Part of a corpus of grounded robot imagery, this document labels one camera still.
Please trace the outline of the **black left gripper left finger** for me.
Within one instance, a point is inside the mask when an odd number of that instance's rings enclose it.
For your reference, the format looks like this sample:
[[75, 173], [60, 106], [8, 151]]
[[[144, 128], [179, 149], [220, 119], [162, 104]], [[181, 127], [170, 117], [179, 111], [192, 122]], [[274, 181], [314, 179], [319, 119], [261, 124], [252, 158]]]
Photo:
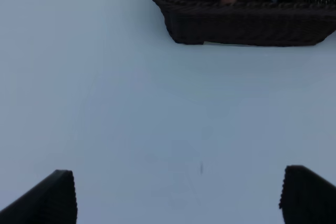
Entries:
[[1, 210], [2, 224], [76, 224], [77, 198], [73, 172], [55, 170]]

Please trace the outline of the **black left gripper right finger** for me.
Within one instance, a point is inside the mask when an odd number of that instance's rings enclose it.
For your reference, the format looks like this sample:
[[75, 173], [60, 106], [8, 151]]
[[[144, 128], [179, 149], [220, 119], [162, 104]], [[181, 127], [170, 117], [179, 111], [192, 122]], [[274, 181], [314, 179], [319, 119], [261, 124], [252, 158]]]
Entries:
[[305, 166], [289, 165], [279, 208], [286, 224], [335, 224], [335, 185]]

